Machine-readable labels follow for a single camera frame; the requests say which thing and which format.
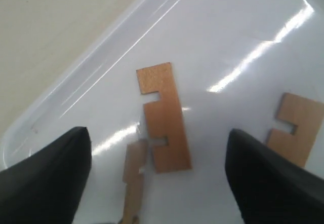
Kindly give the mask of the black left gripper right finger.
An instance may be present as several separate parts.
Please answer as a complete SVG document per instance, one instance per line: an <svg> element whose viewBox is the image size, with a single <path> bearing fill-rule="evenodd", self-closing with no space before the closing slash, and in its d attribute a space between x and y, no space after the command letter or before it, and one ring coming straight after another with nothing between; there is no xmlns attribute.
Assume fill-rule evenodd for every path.
<svg viewBox="0 0 324 224"><path fill-rule="evenodd" d="M323 179L248 133L229 133L225 173L244 223L323 223Z"/></svg>

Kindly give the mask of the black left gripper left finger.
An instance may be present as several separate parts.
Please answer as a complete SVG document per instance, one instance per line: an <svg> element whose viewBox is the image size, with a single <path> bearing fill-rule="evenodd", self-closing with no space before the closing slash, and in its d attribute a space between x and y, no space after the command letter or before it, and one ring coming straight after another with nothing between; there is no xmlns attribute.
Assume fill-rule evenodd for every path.
<svg viewBox="0 0 324 224"><path fill-rule="evenodd" d="M72 223L91 166L88 130L74 127L1 171L1 223Z"/></svg>

